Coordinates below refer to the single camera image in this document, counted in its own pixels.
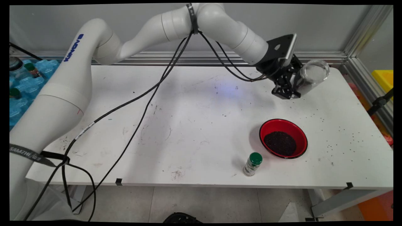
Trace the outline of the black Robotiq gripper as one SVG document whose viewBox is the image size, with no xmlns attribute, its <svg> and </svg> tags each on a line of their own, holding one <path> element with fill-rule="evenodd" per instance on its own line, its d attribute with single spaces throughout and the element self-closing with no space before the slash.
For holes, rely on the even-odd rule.
<svg viewBox="0 0 402 226">
<path fill-rule="evenodd" d="M 280 99 L 300 98 L 299 86 L 293 84 L 294 79 L 301 78 L 303 64 L 296 55 L 289 62 L 284 59 L 261 59 L 256 63 L 256 69 L 261 73 L 256 81 L 269 79 L 274 82 L 272 94 Z"/>
</svg>

